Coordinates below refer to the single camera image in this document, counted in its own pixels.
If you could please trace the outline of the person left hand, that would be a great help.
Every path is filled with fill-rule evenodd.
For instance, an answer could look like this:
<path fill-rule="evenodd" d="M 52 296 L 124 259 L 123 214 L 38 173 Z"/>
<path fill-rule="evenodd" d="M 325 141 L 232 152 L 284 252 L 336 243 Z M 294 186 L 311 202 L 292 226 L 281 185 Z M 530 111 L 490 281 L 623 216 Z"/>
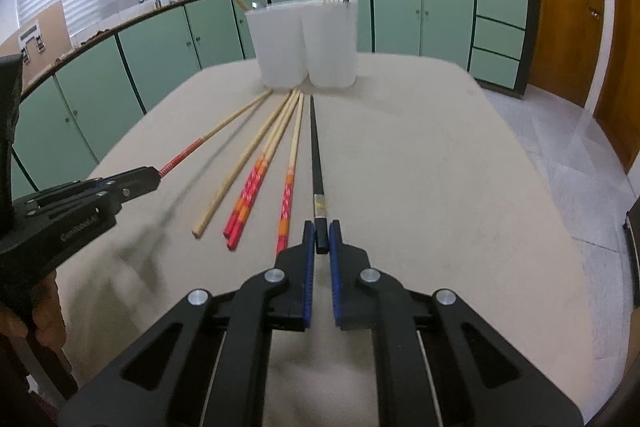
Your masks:
<path fill-rule="evenodd" d="M 37 301 L 32 308 L 36 338 L 42 347 L 59 355 L 63 351 L 67 335 L 55 271 L 36 286 L 36 297 Z M 25 338 L 27 334 L 25 323 L 9 308 L 1 306 L 1 338 Z"/>

